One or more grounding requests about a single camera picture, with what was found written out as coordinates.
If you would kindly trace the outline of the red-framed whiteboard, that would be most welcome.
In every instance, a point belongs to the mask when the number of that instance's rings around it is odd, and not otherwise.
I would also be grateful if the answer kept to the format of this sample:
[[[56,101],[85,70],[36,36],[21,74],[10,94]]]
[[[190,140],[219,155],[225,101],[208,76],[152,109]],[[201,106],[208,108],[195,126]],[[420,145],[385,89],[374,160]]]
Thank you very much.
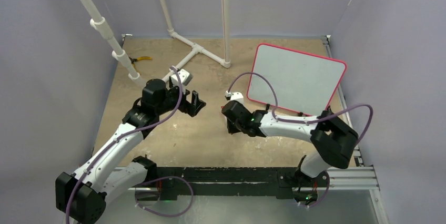
[[[347,70],[341,60],[262,43],[257,46],[247,98],[262,104],[318,115]]]

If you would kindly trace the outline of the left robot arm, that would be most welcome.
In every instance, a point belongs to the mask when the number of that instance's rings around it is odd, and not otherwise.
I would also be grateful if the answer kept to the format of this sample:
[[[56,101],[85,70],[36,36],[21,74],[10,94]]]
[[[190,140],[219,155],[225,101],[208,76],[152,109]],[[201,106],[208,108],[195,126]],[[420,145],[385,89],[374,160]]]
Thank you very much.
[[[55,181],[56,207],[65,214],[65,222],[96,223],[106,206],[133,186],[154,186],[167,192],[175,180],[193,195],[190,183],[173,173],[158,170],[147,157],[138,156],[119,172],[115,168],[157,126],[176,112],[196,116],[206,102],[196,91],[186,89],[184,81],[174,77],[169,83],[151,79],[122,119],[110,139],[83,165],[72,173],[61,173]]]

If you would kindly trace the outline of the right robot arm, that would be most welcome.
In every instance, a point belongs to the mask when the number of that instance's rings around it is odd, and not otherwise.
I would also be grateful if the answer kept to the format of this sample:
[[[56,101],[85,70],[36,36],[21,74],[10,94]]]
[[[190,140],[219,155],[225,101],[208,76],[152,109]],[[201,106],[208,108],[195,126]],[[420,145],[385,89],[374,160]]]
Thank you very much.
[[[287,137],[313,144],[315,151],[301,160],[295,180],[307,186],[328,168],[349,167],[358,134],[342,119],[325,110],[320,116],[275,118],[270,111],[250,112],[242,103],[232,100],[221,109],[230,134],[250,137]]]

